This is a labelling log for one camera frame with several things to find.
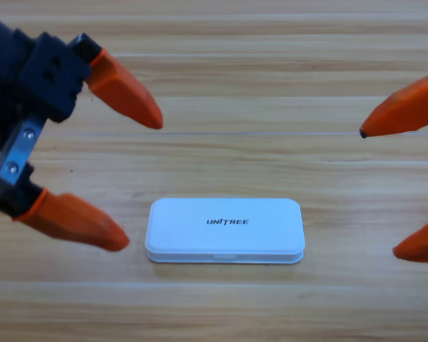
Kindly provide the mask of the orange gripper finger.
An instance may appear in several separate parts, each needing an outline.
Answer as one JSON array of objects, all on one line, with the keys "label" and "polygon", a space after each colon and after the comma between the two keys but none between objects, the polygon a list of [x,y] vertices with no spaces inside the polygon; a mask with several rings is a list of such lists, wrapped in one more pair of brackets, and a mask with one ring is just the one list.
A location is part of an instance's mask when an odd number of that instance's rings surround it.
[{"label": "orange gripper finger", "polygon": [[68,119],[83,84],[108,107],[151,129],[163,115],[151,93],[85,33],[66,44],[42,33],[21,67],[21,87],[33,111],[55,123]]},{"label": "orange gripper finger", "polygon": [[81,198],[55,195],[34,184],[34,167],[25,164],[15,185],[0,179],[0,212],[54,239],[88,244],[118,252],[129,238],[123,228],[101,209]]},{"label": "orange gripper finger", "polygon": [[362,138],[417,131],[428,126],[428,76],[394,92],[361,125]]},{"label": "orange gripper finger", "polygon": [[392,252],[398,259],[428,263],[428,223],[395,246]]}]

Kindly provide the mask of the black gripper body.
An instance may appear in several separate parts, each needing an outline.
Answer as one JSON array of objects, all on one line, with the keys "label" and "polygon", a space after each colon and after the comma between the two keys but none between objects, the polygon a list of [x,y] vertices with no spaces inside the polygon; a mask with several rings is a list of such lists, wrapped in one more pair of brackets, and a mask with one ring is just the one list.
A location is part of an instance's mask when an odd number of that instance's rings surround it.
[{"label": "black gripper body", "polygon": [[0,22],[0,186],[14,186],[24,173],[45,118],[24,107],[18,84],[22,61],[29,55],[20,39],[25,35]]}]

